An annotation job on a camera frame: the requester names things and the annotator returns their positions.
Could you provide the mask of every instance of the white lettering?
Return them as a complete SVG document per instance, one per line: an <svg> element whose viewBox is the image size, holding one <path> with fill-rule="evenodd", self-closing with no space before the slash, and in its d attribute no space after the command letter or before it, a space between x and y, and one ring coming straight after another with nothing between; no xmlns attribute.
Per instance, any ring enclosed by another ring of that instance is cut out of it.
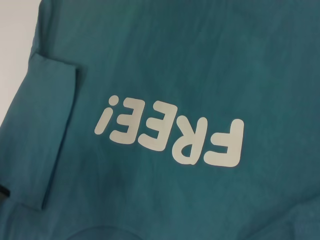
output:
<svg viewBox="0 0 320 240"><path fill-rule="evenodd" d="M113 96L111 96L109 98L109 104L111 106L117 105L118 102L119 102L119 97L116 96L116 95L113 95ZM100 117L95 129L94 129L94 133L95 134L100 135L105 131L105 129L106 129L106 127L107 127L107 125L108 125L113 113L114 113L114 111L112 110L111 107L107 107L103 111L103 113L102 113L102 115L101 115L101 117Z"/></svg>
<svg viewBox="0 0 320 240"><path fill-rule="evenodd" d="M210 139L211 143L228 147L227 152L207 151L204 155L204 161L214 166L230 168L237 166L241 156L244 127L245 124L241 119L235 119L231 123L230 133L214 133Z"/></svg>
<svg viewBox="0 0 320 240"><path fill-rule="evenodd" d="M110 139L118 144L133 144L137 137L145 101L127 97L123 101L123 106L133 109L133 112L131 115L120 114L116 122L120 125L128 126L128 130L127 132L114 130L110 134Z"/></svg>
<svg viewBox="0 0 320 240"><path fill-rule="evenodd" d="M166 148L178 108L169 103L156 101L153 104L153 109L164 114L163 120L150 117L146 121L146 126L148 128L159 132L158 137L153 138L146 134L141 134L138 138L138 142L147 149L160 152Z"/></svg>
<svg viewBox="0 0 320 240"><path fill-rule="evenodd" d="M194 165L199 160L202 148L204 146L208 121L205 117L201 117L197 124L195 133L185 116L179 116L176 124L180 128L183 136L181 136L173 145L172 156L180 164ZM184 147L191 145L190 156L184 156L182 150Z"/></svg>

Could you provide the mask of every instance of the exclamation mark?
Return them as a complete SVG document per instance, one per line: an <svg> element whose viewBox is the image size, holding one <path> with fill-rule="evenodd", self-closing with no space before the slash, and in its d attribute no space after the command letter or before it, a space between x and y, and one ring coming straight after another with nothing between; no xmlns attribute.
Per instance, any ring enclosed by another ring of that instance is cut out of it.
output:
<svg viewBox="0 0 320 240"><path fill-rule="evenodd" d="M113 95L109 98L109 104L111 106L117 105L118 102L119 102L119 97L117 95ZM100 135L105 131L113 113L114 113L114 111L111 107L107 107L103 111L103 113L102 113L102 115L101 115L95 129L94 129L95 134Z"/></svg>

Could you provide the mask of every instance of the t-shirt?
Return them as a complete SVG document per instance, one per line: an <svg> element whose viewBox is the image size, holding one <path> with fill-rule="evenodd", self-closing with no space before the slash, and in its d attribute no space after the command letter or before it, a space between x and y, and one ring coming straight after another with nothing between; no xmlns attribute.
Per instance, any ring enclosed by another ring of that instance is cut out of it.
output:
<svg viewBox="0 0 320 240"><path fill-rule="evenodd" d="M0 240L320 239L319 12L42 0Z"/></svg>

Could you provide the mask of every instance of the white surface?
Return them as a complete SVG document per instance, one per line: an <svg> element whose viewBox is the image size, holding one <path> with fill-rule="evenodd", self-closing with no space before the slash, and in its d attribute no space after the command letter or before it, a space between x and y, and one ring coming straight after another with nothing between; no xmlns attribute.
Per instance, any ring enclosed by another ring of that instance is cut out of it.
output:
<svg viewBox="0 0 320 240"><path fill-rule="evenodd" d="M27 69L40 0L0 0L0 124Z"/></svg>

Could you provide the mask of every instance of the teal fabric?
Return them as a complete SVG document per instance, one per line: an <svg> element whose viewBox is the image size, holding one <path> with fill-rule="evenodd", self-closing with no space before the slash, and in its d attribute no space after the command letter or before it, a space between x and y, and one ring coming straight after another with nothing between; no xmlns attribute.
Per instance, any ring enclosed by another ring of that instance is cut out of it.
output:
<svg viewBox="0 0 320 240"><path fill-rule="evenodd" d="M313 240L319 236L320 2L42 0L28 74L0 129L0 240ZM119 97L95 134L109 98ZM136 140L110 140L125 98ZM166 148L148 118L177 106ZM208 127L199 160L182 133ZM244 122L240 162L210 142Z"/></svg>
<svg viewBox="0 0 320 240"><path fill-rule="evenodd" d="M38 54L30 60L0 128L0 183L17 202L42 208L75 87L74 66Z"/></svg>

